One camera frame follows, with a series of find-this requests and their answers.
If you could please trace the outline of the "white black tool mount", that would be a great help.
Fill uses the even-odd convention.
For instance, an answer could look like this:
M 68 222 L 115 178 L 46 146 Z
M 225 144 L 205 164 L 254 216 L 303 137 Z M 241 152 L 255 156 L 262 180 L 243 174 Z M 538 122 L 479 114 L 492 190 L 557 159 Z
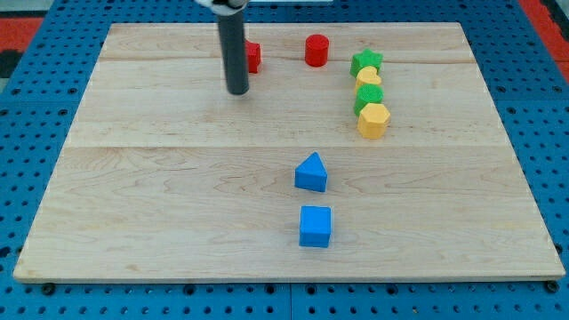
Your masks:
M 195 0 L 195 2 L 220 16 L 234 15 L 249 4 L 249 0 Z

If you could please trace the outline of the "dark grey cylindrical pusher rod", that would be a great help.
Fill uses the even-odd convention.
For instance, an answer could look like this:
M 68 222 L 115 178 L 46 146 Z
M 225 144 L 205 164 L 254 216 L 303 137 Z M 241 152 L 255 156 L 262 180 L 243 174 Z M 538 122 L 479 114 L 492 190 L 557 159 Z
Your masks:
M 243 95 L 249 90 L 243 12 L 219 15 L 217 26 L 227 90 L 232 95 Z

